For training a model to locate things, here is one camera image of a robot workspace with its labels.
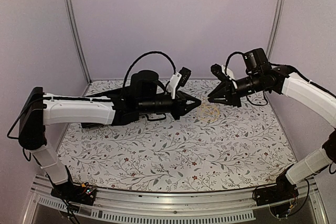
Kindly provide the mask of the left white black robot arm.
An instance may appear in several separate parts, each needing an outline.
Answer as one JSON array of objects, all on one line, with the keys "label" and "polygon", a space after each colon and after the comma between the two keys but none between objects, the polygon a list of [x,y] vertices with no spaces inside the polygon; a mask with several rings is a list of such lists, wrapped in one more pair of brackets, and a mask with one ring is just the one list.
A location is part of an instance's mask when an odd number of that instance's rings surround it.
[{"label": "left white black robot arm", "polygon": [[58,192],[67,200],[78,195],[70,173],[54,149],[48,147],[45,137],[47,125],[82,123],[85,127],[96,125],[123,126],[137,121],[141,115],[167,114],[173,119],[188,114],[201,105],[201,101],[179,88],[185,86],[191,71],[183,67],[173,68],[167,84],[159,80],[153,70],[141,70],[131,74],[132,68],[150,51],[139,56],[127,70],[121,88],[101,92],[88,97],[70,97],[45,93],[35,87],[28,96],[19,116],[7,133],[7,138],[17,140],[24,150],[30,151],[39,166],[58,186]]}]

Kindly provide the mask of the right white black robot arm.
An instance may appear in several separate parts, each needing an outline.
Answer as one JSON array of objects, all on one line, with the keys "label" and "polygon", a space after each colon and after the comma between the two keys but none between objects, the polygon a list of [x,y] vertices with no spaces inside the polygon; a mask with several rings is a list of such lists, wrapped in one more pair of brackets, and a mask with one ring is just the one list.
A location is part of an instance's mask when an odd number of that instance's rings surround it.
[{"label": "right white black robot arm", "polygon": [[[263,91],[275,92],[300,102],[335,127],[334,94],[306,78],[293,66],[269,62],[262,48],[240,52],[239,55],[245,63],[247,76],[235,79],[228,71],[228,65],[212,65],[211,72],[220,80],[220,84],[208,95],[209,102],[239,108],[242,97]],[[321,148],[288,167],[276,178],[271,196],[276,201],[284,200],[297,183],[332,163],[335,163],[334,132]]]}]

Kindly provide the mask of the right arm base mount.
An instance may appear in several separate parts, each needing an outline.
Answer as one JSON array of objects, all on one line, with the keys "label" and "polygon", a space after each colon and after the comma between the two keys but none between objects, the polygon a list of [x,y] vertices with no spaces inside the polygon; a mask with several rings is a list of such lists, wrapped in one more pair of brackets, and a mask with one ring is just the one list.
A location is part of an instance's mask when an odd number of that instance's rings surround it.
[{"label": "right arm base mount", "polygon": [[252,199],[257,206],[268,205],[299,196],[296,184],[291,184],[285,176],[276,179],[273,186],[258,186],[254,189]]}]

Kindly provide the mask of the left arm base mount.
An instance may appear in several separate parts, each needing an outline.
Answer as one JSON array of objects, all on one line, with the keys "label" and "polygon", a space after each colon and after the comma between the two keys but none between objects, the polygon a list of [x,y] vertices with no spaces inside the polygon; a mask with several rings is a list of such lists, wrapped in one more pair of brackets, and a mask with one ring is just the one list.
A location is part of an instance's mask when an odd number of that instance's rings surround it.
[{"label": "left arm base mount", "polygon": [[75,202],[83,205],[92,206],[96,199],[97,187],[88,182],[83,184],[74,184],[67,181],[60,185],[52,184],[51,195],[64,201]]}]

